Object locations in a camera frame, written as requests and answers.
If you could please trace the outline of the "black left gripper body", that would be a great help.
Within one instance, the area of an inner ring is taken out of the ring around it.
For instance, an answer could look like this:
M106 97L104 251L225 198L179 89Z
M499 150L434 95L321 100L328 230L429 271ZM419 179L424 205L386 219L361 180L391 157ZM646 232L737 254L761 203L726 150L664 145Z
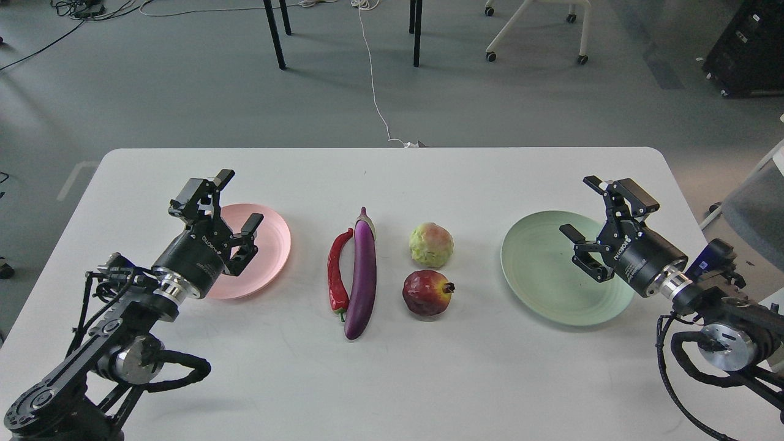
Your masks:
M155 276L171 276L189 285L189 296L204 298L221 274L239 276L241 260L232 258L235 235L223 218L207 217L185 227L153 263Z

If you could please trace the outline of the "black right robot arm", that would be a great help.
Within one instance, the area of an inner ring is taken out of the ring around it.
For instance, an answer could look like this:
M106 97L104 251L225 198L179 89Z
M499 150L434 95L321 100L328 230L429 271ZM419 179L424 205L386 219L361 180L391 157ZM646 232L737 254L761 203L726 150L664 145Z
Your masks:
M661 379L681 413L706 435L728 436L695 418L677 397L668 377L665 348L691 379L719 388L746 387L782 410L782 376L761 363L782 347L782 314L742 295L736 253L713 239L695 259L646 224L659 203L632 179L583 179L605 204L606 221L589 240L571 224L560 226L573 245L572 262L597 282L618 276L642 298L671 301L658 318L656 357Z

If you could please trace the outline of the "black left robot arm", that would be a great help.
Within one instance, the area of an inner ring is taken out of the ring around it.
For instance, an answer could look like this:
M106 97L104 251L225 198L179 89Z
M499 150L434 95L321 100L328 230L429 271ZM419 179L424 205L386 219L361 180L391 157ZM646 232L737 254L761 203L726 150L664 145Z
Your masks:
M91 296L104 306L92 317L81 311L62 363L8 408L4 425L13 440L123 440L123 426L145 393L201 382L212 371L204 358L165 348L152 335L171 323L188 298L204 298L221 274L239 276L257 255L262 213L239 232L221 216L219 198L235 175L189 179L169 203L182 231L151 268L115 253L86 273L82 304Z

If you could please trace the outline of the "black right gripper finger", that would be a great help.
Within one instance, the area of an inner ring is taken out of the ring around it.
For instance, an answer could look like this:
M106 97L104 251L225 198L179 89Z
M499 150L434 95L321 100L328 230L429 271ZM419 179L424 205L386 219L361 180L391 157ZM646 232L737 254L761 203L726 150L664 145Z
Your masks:
M660 209L660 204L630 178L602 181L586 176L583 183L602 196L605 203L605 230L611 236L638 236L647 228L647 216Z
M602 244L599 240L586 240L585 236L571 224L562 224L559 231L572 242L574 256L571 261L591 279L597 282L606 282L615 276L613 268L592 257L592 254L609 254L613 251L611 246Z

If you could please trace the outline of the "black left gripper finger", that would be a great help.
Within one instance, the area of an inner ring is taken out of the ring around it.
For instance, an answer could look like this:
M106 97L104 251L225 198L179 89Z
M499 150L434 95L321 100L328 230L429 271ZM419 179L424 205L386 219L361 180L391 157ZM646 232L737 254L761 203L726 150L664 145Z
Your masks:
M264 215L262 213L252 213L241 227L240 232L232 234L228 240L225 273L229 276L240 276L247 265L252 262L258 253L255 245L257 229L262 224Z
M219 196L235 176L234 170L221 170L213 179L188 179L179 195L169 201L168 214L189 228L219 215Z

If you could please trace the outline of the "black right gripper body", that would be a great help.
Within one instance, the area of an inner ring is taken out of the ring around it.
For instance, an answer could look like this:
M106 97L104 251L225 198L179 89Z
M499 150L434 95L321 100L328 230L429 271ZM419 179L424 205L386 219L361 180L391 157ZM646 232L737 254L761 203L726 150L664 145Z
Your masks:
M685 268L688 257L672 243L649 228L617 232L604 226L604 263L642 298L655 295L650 287L668 266Z

